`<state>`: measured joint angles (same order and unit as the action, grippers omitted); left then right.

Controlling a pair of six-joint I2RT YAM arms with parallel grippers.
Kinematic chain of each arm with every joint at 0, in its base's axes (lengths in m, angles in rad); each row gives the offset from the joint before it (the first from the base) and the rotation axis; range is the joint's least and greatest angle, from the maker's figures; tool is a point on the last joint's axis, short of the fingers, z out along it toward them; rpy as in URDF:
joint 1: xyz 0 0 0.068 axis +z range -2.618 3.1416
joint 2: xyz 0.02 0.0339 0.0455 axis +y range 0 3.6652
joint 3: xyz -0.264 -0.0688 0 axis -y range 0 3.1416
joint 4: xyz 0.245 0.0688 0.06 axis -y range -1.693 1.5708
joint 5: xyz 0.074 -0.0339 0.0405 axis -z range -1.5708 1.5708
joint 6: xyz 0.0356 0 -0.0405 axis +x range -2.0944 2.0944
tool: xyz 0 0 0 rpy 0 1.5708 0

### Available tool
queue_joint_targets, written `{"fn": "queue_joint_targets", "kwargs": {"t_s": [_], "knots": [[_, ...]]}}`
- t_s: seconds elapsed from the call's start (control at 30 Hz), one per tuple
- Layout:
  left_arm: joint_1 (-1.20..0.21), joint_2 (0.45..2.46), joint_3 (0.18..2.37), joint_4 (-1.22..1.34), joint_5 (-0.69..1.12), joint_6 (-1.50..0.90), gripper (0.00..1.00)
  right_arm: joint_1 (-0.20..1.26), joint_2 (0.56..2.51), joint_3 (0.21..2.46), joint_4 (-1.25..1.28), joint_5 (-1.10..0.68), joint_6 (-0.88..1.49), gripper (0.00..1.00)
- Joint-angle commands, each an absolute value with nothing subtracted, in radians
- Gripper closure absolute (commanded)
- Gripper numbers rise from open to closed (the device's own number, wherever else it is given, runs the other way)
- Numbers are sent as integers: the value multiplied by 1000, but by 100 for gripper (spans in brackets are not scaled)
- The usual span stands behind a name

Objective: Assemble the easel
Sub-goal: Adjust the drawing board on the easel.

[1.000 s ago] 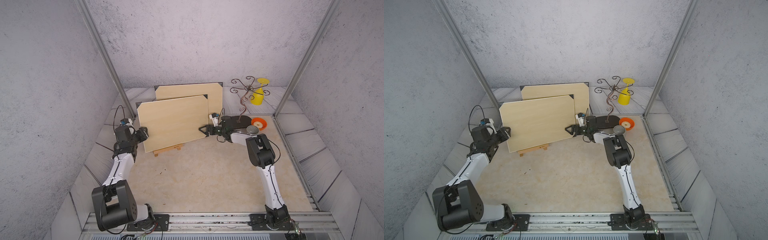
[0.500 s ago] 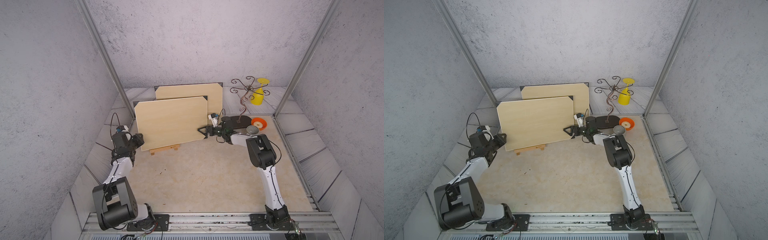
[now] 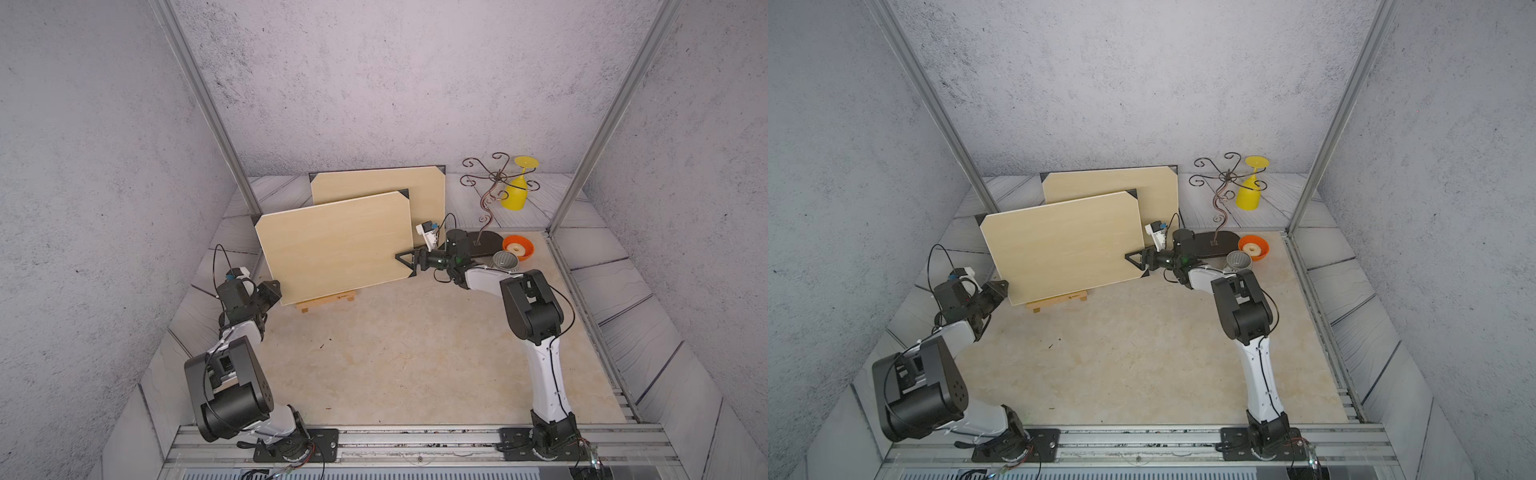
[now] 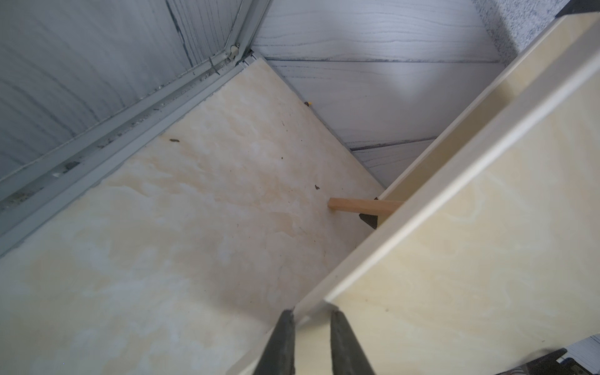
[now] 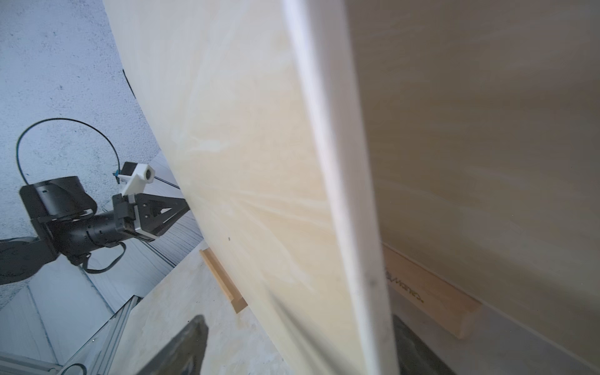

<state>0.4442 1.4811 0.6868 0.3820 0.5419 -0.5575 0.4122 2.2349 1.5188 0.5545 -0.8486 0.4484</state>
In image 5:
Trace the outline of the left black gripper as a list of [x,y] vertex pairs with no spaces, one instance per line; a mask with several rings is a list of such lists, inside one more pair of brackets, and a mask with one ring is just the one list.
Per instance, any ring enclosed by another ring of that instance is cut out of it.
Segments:
[[153,242],[175,225],[190,207],[184,198],[137,194],[112,197],[117,232],[125,239]]

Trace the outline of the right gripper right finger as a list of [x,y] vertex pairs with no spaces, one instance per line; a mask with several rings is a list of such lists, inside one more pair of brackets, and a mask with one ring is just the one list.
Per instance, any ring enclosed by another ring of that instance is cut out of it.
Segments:
[[401,374],[456,374],[397,315],[392,322]]

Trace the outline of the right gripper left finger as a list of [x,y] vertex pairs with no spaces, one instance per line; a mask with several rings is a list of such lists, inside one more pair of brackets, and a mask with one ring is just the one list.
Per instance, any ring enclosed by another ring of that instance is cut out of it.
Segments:
[[205,317],[197,315],[137,374],[199,375],[206,354],[209,328]]

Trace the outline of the light wooden canvas board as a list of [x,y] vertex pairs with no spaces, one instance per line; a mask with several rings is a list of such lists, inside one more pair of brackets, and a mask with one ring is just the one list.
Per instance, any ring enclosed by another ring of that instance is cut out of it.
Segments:
[[383,241],[598,367],[598,2],[346,7]]
[[107,1],[209,247],[296,373],[397,374],[342,1]]

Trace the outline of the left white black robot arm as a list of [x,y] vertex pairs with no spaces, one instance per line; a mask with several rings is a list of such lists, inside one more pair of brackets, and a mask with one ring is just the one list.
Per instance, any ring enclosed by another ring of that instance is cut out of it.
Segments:
[[2,284],[24,281],[60,256],[86,273],[100,274],[88,265],[93,251],[126,248],[131,238],[153,242],[190,209],[182,198],[138,193],[114,195],[113,209],[99,212],[75,176],[25,185],[20,197],[36,235],[1,242]]

